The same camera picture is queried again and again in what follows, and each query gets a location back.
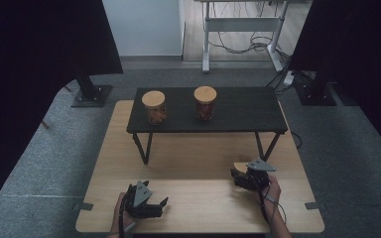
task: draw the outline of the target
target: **wall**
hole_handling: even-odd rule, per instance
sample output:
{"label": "wall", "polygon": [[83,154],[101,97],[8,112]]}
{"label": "wall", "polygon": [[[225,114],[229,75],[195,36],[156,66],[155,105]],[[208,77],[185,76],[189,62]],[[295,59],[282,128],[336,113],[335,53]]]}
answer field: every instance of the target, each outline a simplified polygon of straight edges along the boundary
{"label": "wall", "polygon": [[103,0],[121,57],[181,56],[184,0]]}

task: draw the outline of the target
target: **wooden lid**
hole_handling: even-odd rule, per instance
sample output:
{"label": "wooden lid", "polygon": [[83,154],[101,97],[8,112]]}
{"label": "wooden lid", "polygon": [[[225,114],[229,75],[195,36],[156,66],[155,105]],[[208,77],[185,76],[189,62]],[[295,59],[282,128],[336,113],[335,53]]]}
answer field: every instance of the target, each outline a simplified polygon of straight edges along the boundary
{"label": "wooden lid", "polygon": [[163,104],[165,95],[161,91],[149,91],[142,96],[142,102],[147,108],[156,108]]}
{"label": "wooden lid", "polygon": [[212,102],[216,97],[216,91],[210,86],[201,86],[194,91],[194,98],[202,104]]}

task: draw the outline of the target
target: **wooden table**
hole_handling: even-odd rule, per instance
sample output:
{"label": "wooden table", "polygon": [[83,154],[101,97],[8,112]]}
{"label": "wooden table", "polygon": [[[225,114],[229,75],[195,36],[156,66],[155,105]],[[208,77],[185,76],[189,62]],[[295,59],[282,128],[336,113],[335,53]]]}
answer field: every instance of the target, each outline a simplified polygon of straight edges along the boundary
{"label": "wooden table", "polygon": [[[255,194],[237,187],[229,169],[258,157],[253,133],[156,134],[151,163],[144,165],[126,132],[133,101],[119,101],[109,123],[82,210],[76,221],[79,232],[108,232],[120,191],[137,180],[150,181],[149,203],[169,197],[161,218],[140,221],[135,233],[268,233]],[[262,133],[268,145],[274,133]],[[280,203],[295,233],[324,229],[305,170],[290,131],[281,136],[268,163],[282,188]]]}

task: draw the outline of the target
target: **jar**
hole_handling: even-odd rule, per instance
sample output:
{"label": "jar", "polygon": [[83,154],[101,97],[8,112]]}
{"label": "jar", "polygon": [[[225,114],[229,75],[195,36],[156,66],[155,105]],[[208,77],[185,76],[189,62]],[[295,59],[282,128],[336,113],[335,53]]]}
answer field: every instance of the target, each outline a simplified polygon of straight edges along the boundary
{"label": "jar", "polygon": [[216,94],[215,89],[210,86],[201,86],[194,91],[196,119],[208,121],[212,118]]}
{"label": "jar", "polygon": [[165,94],[161,91],[149,91],[142,96],[142,102],[147,108],[148,122],[161,125],[167,117]]}

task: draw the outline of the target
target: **white desk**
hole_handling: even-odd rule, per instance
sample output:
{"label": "white desk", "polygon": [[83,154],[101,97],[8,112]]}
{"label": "white desk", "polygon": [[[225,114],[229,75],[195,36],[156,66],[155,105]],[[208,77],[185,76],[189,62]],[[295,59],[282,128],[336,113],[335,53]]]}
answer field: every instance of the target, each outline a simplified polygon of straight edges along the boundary
{"label": "white desk", "polygon": [[205,3],[205,33],[203,42],[202,71],[209,72],[209,44],[208,36],[210,32],[274,32],[271,44],[267,47],[276,71],[281,71],[283,66],[280,63],[280,56],[276,51],[281,29],[283,28],[288,1],[284,1],[280,17],[272,18],[210,18],[209,3],[211,2],[248,2],[243,0],[194,0]]}

